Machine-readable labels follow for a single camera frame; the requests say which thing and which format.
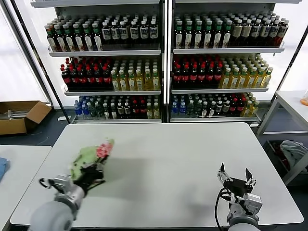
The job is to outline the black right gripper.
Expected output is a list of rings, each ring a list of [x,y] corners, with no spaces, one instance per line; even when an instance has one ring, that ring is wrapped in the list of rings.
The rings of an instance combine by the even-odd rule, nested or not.
[[[257,180],[253,178],[252,173],[245,169],[246,181],[237,178],[231,178],[225,171],[224,163],[218,170],[217,177],[220,183],[232,193],[251,193]]]

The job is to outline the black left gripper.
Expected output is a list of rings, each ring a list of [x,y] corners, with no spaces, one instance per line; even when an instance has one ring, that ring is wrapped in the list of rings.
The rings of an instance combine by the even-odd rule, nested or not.
[[[96,163],[91,163],[88,166],[83,166],[80,171],[81,175],[76,179],[76,185],[84,192],[88,192],[94,187],[105,183],[103,168],[108,159],[108,156],[100,157]]]

